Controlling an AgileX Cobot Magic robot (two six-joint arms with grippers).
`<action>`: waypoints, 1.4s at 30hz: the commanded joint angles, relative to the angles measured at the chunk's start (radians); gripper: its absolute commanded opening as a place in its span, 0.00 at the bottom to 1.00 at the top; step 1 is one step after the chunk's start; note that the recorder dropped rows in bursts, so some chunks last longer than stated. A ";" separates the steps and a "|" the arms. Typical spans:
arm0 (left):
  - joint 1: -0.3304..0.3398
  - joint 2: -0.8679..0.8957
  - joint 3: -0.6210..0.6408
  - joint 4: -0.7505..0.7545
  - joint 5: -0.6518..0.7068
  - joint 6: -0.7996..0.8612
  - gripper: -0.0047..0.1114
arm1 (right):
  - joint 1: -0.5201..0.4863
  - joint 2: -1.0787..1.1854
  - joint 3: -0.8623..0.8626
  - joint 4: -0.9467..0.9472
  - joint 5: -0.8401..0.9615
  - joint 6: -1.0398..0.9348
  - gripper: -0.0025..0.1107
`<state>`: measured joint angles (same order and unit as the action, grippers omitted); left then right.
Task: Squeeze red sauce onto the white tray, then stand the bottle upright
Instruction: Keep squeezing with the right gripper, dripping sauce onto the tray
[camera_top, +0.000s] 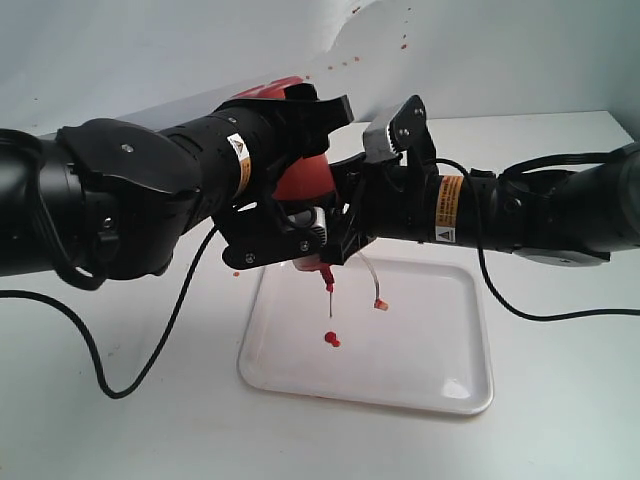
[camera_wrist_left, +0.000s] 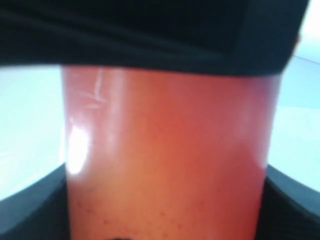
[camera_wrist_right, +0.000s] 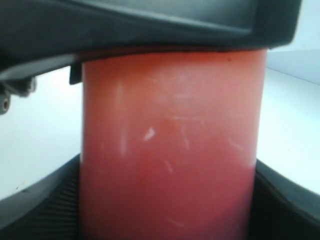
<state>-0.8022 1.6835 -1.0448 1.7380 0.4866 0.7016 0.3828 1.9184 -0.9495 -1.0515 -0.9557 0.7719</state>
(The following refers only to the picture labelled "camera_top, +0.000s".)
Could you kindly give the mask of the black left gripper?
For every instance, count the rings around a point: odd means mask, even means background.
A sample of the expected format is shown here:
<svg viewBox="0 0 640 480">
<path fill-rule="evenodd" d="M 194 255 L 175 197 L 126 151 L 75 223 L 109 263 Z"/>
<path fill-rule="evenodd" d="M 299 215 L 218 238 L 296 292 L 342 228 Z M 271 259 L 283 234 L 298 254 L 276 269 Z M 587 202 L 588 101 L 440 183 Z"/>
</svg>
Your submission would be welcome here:
<svg viewBox="0 0 640 480">
<path fill-rule="evenodd" d="M 319 206 L 325 210 L 328 228 L 329 198 L 319 205 L 295 207 L 285 206 L 273 194 L 288 167 L 329 148 L 329 135 L 354 120 L 352 108 L 346 95 L 320 100 L 311 83 L 286 87 L 284 96 L 275 101 L 274 108 L 291 140 L 282 155 L 265 169 L 255 192 L 256 205 L 222 218 L 222 234 L 227 241 L 222 259 L 232 268 L 257 268 L 311 255 L 320 258 L 327 243 L 321 243 L 310 230 L 292 227 L 287 216 Z"/>
</svg>

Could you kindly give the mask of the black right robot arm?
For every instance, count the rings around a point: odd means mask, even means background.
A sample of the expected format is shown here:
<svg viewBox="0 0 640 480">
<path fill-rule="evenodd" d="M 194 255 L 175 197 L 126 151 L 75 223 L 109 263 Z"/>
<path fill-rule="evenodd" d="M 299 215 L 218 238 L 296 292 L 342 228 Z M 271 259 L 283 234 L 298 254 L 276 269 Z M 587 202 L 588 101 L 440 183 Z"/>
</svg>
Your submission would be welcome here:
<svg viewBox="0 0 640 480">
<path fill-rule="evenodd" d="M 435 149 L 331 168 L 339 203 L 324 261 L 342 265 L 378 238 L 590 265 L 639 246 L 639 145 L 443 175 Z"/>
</svg>

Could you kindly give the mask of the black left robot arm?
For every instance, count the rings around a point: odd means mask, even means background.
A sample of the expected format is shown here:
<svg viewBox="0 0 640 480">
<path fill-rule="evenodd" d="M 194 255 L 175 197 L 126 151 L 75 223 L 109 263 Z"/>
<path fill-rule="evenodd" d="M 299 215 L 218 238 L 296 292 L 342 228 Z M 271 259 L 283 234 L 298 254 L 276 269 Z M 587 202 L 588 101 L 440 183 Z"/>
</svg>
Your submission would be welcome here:
<svg viewBox="0 0 640 480">
<path fill-rule="evenodd" d="M 273 194 L 288 167 L 324 153 L 352 118 L 346 97 L 321 100 L 301 83 L 281 99 L 231 99 L 159 131 L 107 118 L 51 140 L 3 130 L 1 272 L 53 271 L 83 290 L 158 276 L 208 219 L 237 270 L 316 254 L 327 241 L 323 211 Z"/>
</svg>

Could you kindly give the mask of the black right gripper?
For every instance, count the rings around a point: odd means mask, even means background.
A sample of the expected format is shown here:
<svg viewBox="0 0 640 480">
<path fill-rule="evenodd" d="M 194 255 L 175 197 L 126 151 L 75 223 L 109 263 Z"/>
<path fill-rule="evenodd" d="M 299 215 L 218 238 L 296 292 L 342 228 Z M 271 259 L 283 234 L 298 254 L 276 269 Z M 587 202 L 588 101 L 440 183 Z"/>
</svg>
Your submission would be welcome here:
<svg viewBox="0 0 640 480">
<path fill-rule="evenodd" d="M 435 241 L 435 204 L 440 184 L 438 167 L 398 159 L 365 162 L 360 152 L 332 163 L 334 192 L 323 262 L 342 265 L 378 238 L 417 243 Z"/>
</svg>

